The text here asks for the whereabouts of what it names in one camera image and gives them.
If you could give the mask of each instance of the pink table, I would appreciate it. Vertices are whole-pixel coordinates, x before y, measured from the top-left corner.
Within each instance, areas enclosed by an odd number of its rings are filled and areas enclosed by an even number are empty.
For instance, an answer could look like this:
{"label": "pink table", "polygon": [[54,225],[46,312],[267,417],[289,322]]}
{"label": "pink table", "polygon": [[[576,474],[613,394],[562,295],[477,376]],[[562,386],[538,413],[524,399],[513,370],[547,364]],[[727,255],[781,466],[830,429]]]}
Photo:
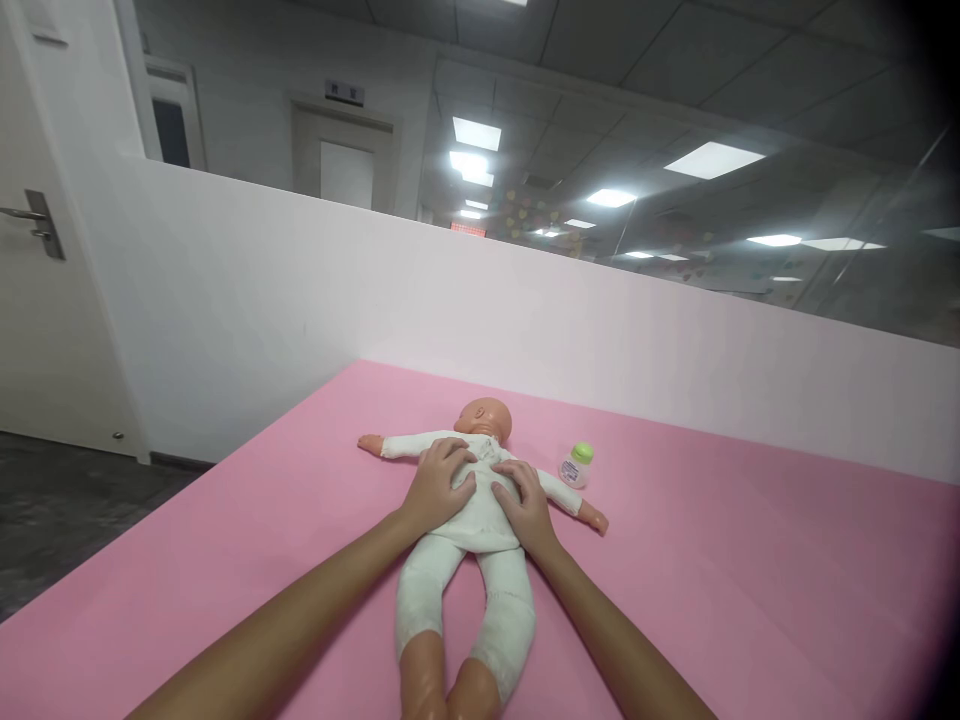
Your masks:
{"label": "pink table", "polygon": [[[5,718],[117,718],[402,499],[412,466],[355,447],[448,427],[496,394],[509,447],[544,469],[597,451],[585,496],[606,538],[563,542],[721,718],[896,718],[952,601],[960,488],[564,403],[357,362],[0,625]],[[543,579],[506,717],[616,717]],[[398,716],[396,570],[285,718]],[[448,673],[483,613],[476,564],[447,591]]]}

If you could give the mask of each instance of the doll arm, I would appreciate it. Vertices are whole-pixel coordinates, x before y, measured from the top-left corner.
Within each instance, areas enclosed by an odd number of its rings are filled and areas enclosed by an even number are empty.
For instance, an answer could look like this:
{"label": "doll arm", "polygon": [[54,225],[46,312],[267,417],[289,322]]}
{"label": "doll arm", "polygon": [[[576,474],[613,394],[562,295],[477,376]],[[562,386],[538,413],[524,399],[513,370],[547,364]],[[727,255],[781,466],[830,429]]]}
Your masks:
{"label": "doll arm", "polygon": [[[502,460],[517,459],[506,450],[502,451],[501,458]],[[556,478],[550,473],[544,472],[538,468],[534,469],[537,470],[537,477],[540,480],[540,487],[543,488],[543,491],[546,493],[548,498],[553,500],[567,513],[573,515],[573,517],[577,518],[581,522],[585,522],[587,525],[599,532],[600,535],[607,534],[607,528],[610,526],[610,521],[607,520],[606,515],[580,497],[580,494],[576,490],[567,485],[560,478]]]}
{"label": "doll arm", "polygon": [[452,430],[420,433],[419,435],[397,435],[385,438],[380,435],[364,435],[357,441],[357,447],[384,458],[417,457],[429,448],[434,440],[445,437],[462,437]]}

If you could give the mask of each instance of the door handle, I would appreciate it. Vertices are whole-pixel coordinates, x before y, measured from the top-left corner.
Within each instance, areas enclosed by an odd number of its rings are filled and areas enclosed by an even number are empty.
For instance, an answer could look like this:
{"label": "door handle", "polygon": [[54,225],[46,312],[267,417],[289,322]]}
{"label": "door handle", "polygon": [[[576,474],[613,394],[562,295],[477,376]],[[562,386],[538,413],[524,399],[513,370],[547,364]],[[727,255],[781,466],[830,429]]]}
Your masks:
{"label": "door handle", "polygon": [[50,208],[47,207],[47,199],[42,192],[36,190],[24,190],[27,196],[29,210],[17,210],[16,208],[0,208],[0,214],[9,215],[19,220],[30,220],[37,224],[30,234],[40,238],[43,242],[44,252],[57,260],[66,260],[63,254],[63,245],[60,244],[60,236],[57,234],[57,227],[53,224],[53,218],[50,217]]}
{"label": "door handle", "polygon": [[48,219],[46,215],[30,212],[29,210],[17,210],[15,208],[0,208],[0,213],[3,213],[4,215],[9,215],[10,217],[19,218],[20,220],[47,220]]}

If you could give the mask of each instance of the white wall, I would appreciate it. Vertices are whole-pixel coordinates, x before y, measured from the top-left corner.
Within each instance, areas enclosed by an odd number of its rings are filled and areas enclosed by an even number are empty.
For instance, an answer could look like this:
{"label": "white wall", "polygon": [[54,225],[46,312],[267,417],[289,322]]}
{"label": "white wall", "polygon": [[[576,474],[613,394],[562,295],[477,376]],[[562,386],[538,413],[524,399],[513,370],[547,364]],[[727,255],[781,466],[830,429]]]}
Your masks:
{"label": "white wall", "polygon": [[359,85],[399,121],[396,213],[416,218],[436,43],[279,0],[136,0],[149,51],[193,66],[218,175],[293,189],[290,93]]}
{"label": "white wall", "polygon": [[365,357],[960,480],[957,351],[138,158],[109,0],[60,10],[32,60],[152,449]]}

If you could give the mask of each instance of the doll leg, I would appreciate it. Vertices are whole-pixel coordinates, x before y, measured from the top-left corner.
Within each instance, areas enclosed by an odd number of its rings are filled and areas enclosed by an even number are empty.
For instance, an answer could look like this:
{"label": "doll leg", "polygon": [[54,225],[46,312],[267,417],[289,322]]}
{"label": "doll leg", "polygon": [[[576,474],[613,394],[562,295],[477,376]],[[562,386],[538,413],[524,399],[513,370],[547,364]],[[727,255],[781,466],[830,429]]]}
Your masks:
{"label": "doll leg", "polygon": [[487,587],[487,610],[448,698],[452,718],[499,713],[520,679],[536,626],[523,550],[484,553],[477,562]]}
{"label": "doll leg", "polygon": [[396,647],[403,718],[446,717],[443,589],[464,554],[446,538],[424,535],[400,571]]}

